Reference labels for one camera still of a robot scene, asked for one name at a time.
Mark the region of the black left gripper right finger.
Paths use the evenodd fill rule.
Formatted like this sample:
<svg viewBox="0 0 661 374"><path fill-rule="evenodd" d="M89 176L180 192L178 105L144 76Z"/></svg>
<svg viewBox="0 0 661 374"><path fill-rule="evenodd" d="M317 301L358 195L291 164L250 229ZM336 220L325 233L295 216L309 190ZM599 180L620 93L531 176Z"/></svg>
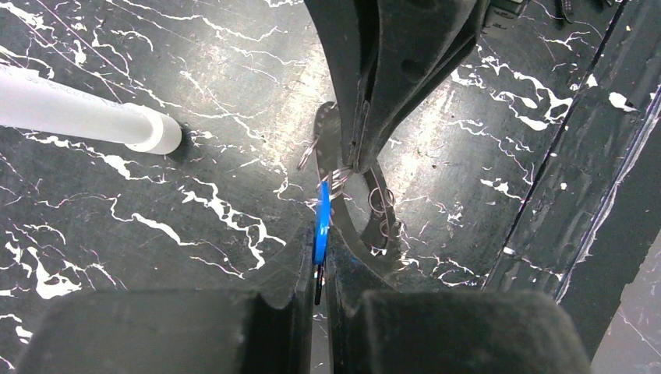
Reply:
<svg viewBox="0 0 661 374"><path fill-rule="evenodd" d="M535 291L400 292L328 235L334 373L588 373L571 317Z"/></svg>

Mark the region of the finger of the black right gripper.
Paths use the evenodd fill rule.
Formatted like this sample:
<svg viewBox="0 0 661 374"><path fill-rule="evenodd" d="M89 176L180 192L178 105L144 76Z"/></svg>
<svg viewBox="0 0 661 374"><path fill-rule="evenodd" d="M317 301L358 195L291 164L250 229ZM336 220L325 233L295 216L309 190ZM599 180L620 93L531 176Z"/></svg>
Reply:
<svg viewBox="0 0 661 374"><path fill-rule="evenodd" d="M341 119L346 165L365 165L363 136L379 37L377 1L306 1L323 47Z"/></svg>
<svg viewBox="0 0 661 374"><path fill-rule="evenodd" d="M356 119L356 170L375 163L401 120L452 55L474 44L486 1L378 1L376 50Z"/></svg>

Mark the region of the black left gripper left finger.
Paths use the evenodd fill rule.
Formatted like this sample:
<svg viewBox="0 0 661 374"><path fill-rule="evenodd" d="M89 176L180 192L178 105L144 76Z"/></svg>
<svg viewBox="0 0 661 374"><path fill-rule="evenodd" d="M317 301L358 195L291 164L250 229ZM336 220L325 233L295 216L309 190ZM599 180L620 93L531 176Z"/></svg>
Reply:
<svg viewBox="0 0 661 374"><path fill-rule="evenodd" d="M44 315L19 373L307 373L313 225L235 287L95 291Z"/></svg>

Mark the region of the blue-capped key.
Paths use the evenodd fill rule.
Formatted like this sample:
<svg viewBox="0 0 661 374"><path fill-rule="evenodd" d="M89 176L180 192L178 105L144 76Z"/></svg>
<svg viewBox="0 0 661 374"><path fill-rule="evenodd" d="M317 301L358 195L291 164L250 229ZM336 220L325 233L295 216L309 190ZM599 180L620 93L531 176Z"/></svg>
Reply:
<svg viewBox="0 0 661 374"><path fill-rule="evenodd" d="M323 288L323 272L327 251L328 231L331 225L331 184L329 177L320 182L316 201L316 223L313 246L313 264L316 267L314 304L319 305Z"/></svg>

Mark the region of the white PVC pipe frame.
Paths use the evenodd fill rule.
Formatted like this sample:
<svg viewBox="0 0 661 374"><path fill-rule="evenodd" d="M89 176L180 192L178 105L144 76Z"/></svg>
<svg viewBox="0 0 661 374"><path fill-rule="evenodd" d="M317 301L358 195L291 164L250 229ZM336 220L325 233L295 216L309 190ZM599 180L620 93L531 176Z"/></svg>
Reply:
<svg viewBox="0 0 661 374"><path fill-rule="evenodd" d="M18 129L121 143L165 155L182 142L176 120L142 105L118 104L43 79L38 72L1 66L1 124Z"/></svg>

